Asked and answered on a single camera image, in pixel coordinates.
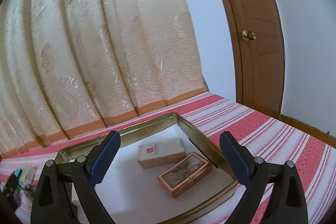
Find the brass door knob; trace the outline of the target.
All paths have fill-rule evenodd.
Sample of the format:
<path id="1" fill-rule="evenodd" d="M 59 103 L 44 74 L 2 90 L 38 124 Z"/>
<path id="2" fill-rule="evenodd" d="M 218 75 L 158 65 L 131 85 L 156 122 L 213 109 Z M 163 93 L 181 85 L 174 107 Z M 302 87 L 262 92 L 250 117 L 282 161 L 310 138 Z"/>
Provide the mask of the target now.
<path id="1" fill-rule="evenodd" d="M 256 35 L 253 31 L 243 30 L 241 35 L 244 41 L 251 41 L 256 39 Z"/>

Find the gold metal tin box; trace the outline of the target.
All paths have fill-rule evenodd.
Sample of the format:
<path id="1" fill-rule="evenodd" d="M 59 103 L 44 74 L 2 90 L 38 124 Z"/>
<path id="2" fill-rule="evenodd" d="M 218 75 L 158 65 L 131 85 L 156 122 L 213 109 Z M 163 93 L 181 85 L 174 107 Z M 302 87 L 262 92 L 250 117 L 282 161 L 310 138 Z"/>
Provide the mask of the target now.
<path id="1" fill-rule="evenodd" d="M 221 149 L 177 113 L 161 115 L 119 131 L 121 147 L 95 190 L 116 223 L 190 223 L 231 198 L 238 182 Z M 181 138 L 186 153 L 207 159 L 212 171 L 179 197 L 172 197 L 157 176 L 168 165 L 143 169 L 139 145 Z"/>

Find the purple building block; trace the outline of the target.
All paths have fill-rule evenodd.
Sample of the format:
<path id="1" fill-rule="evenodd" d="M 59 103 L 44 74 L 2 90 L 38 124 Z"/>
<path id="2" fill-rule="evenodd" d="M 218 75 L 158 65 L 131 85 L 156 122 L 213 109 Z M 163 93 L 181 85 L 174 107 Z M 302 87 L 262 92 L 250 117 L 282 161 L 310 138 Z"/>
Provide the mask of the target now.
<path id="1" fill-rule="evenodd" d="M 13 193 L 13 198 L 15 200 L 15 203 L 17 204 L 17 207 L 20 207 L 21 203 L 22 203 L 20 194 L 18 192 L 14 192 Z"/>

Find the white wood-topped box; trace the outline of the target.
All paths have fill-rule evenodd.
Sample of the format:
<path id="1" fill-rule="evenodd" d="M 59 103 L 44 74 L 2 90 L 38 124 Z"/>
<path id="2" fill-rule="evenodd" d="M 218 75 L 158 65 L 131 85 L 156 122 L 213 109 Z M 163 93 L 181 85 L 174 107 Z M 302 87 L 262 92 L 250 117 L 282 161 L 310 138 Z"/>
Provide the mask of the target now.
<path id="1" fill-rule="evenodd" d="M 143 169 L 174 164 L 186 157 L 181 138 L 155 141 L 138 146 L 138 163 Z"/>

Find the red white striped cloth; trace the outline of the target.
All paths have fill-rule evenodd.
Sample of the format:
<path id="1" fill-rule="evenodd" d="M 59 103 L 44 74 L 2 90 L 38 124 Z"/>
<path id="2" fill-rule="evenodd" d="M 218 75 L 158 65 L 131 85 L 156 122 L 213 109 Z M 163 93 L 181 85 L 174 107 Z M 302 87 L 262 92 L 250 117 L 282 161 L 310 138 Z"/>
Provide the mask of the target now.
<path id="1" fill-rule="evenodd" d="M 230 131 L 254 156 L 278 164 L 293 161 L 305 192 L 309 223 L 319 223 L 327 217 L 327 211 L 335 200 L 335 148 L 281 121 L 210 92 L 117 124 L 111 129 L 119 130 L 170 112 L 188 120 L 216 145 L 219 145 L 220 134 Z M 34 181 L 37 182 L 45 162 L 54 159 L 58 151 L 105 133 L 105 130 L 92 131 L 73 140 L 1 160 L 1 190 L 15 169 L 37 166 Z M 244 190 L 239 185 L 227 202 L 192 223 L 225 223 Z"/>

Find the blue building block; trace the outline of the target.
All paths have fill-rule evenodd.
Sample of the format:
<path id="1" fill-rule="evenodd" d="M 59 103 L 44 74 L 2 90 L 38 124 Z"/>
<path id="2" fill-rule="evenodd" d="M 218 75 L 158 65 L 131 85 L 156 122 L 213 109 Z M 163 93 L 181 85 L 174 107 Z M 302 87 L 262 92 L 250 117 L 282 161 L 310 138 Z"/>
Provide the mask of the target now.
<path id="1" fill-rule="evenodd" d="M 14 175 L 18 178 L 18 180 L 20 179 L 21 175 L 22 175 L 22 172 L 23 172 L 23 169 L 21 168 L 17 168 L 15 171 L 14 171 Z"/>

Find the white paper tin liner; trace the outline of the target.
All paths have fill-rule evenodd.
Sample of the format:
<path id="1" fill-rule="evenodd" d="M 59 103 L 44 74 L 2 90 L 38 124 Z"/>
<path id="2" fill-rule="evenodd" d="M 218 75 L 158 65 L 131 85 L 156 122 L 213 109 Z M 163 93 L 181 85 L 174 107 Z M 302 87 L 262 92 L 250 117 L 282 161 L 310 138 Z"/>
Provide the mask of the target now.
<path id="1" fill-rule="evenodd" d="M 228 189 L 234 179 L 213 167 L 200 182 L 172 197 L 157 180 L 170 166 L 143 169 L 138 163 L 138 146 L 174 138 L 182 139 L 186 153 L 200 153 L 177 124 L 119 149 L 102 183 L 94 188 L 116 223 L 190 223 L 234 195 L 236 189 Z"/>

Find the copper framed picture box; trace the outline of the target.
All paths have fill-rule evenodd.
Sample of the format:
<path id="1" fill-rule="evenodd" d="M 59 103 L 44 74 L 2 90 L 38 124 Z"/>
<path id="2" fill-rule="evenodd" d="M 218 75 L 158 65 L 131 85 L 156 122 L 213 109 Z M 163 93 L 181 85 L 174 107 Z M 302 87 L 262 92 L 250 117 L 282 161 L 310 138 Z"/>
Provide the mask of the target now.
<path id="1" fill-rule="evenodd" d="M 172 197 L 177 198 L 208 175 L 212 169 L 213 165 L 207 159 L 192 152 L 161 173 L 157 180 Z"/>

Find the cream floral curtain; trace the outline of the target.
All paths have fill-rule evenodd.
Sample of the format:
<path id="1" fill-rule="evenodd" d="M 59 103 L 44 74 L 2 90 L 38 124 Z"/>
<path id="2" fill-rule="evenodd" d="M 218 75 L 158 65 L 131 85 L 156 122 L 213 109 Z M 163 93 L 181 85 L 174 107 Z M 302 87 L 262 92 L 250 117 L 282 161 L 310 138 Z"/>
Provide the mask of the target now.
<path id="1" fill-rule="evenodd" d="M 1 0 L 1 157 L 205 89 L 186 0 Z"/>

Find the brown wooden door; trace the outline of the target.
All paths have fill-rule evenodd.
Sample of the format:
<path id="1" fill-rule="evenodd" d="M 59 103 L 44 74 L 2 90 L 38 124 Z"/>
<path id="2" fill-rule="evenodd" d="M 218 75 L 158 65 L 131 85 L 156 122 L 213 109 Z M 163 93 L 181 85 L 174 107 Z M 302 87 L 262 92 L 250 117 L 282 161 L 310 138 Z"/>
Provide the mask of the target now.
<path id="1" fill-rule="evenodd" d="M 284 93 L 285 50 L 275 0 L 222 0 L 235 66 L 236 100 L 279 118 Z M 255 40 L 244 41 L 242 31 Z"/>

